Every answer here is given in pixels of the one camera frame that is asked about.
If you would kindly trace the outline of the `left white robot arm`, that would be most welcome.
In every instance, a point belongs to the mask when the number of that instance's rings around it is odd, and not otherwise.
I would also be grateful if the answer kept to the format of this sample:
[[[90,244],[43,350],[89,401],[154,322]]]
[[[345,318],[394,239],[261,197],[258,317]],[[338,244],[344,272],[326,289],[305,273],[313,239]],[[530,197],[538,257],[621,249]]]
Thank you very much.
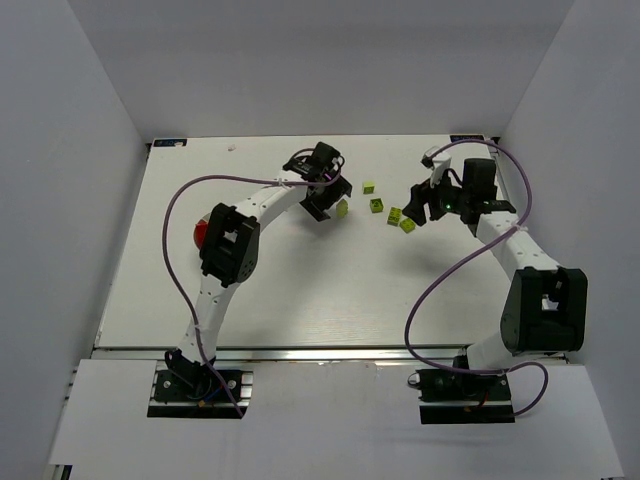
[[[327,220],[328,210],[352,192],[352,185],[342,176],[344,163],[338,150],[319,142],[294,153],[273,179],[206,175],[187,182],[171,198],[163,219],[162,255],[191,319],[178,347],[165,353],[165,362],[191,390],[200,394],[211,379],[221,377],[214,372],[219,333],[232,297],[257,267],[261,233],[296,204],[314,220]],[[169,222],[181,194],[209,180],[248,183],[260,189],[240,202],[219,203],[211,210],[198,247],[200,287],[197,299],[191,300],[169,260]]]

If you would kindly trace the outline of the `lime lego brick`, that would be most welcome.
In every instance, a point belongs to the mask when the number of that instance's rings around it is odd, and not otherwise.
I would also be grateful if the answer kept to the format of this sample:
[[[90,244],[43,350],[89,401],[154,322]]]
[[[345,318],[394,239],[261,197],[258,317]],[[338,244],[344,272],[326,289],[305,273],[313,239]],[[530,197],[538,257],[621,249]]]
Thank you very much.
[[[399,223],[399,226],[405,233],[410,233],[416,228],[415,222],[413,220],[411,220],[410,218],[403,219]]]

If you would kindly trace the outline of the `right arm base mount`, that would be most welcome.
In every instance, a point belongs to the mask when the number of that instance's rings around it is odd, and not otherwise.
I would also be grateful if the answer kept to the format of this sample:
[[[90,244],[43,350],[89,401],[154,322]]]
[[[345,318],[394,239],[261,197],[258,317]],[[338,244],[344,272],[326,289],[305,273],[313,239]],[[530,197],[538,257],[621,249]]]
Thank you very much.
[[[511,391],[504,377],[423,369],[412,373],[407,384],[419,392],[422,425],[515,422]]]

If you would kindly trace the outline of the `green lego two stud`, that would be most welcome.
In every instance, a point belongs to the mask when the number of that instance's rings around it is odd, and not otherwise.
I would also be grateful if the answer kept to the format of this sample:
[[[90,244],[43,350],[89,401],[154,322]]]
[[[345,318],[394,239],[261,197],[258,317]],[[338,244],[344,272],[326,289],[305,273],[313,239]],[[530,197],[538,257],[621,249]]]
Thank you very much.
[[[398,207],[391,207],[387,217],[387,224],[391,226],[398,226],[401,220],[402,210]]]

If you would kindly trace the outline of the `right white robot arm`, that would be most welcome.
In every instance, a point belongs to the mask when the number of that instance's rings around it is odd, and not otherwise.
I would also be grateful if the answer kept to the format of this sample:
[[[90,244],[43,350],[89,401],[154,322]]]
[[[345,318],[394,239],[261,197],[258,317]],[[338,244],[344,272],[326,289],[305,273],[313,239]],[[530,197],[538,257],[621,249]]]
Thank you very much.
[[[492,252],[510,281],[498,331],[465,347],[460,369],[495,373],[543,355],[580,350],[587,277],[546,254],[521,225],[515,207],[498,198],[495,163],[467,159],[461,175],[447,160],[428,166],[432,174],[412,186],[404,216],[422,226],[447,214],[457,215]]]

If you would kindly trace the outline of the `light green lego brick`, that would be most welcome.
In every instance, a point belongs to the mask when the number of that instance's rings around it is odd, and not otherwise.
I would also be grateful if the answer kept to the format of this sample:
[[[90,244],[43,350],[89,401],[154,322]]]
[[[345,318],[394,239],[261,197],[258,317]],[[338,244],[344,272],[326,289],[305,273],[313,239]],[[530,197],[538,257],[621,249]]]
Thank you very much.
[[[348,202],[345,199],[341,199],[337,204],[336,204],[336,215],[338,218],[344,218],[349,211],[349,205]]]

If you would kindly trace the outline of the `green printed lego cube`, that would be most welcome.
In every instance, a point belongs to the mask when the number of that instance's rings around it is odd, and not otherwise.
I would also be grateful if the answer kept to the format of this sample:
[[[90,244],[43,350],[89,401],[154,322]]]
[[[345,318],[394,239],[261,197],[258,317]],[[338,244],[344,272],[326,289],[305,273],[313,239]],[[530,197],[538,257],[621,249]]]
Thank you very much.
[[[384,204],[380,198],[371,199],[369,206],[372,213],[381,213],[384,211]]]

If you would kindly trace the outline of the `lime lego cube top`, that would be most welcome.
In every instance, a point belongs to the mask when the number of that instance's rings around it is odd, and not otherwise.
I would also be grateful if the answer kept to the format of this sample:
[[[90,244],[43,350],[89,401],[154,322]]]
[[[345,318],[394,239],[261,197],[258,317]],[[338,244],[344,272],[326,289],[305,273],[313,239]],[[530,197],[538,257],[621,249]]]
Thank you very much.
[[[364,195],[370,195],[375,192],[375,183],[373,181],[365,181],[362,184],[362,193]]]

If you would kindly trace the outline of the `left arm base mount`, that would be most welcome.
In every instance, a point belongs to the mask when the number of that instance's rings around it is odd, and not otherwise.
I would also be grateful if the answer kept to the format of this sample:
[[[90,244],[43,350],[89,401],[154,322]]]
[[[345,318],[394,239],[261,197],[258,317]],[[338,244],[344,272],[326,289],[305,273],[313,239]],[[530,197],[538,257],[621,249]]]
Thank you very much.
[[[179,349],[166,351],[157,369],[147,407],[148,418],[240,419],[247,411],[253,373],[218,370],[186,359]]]

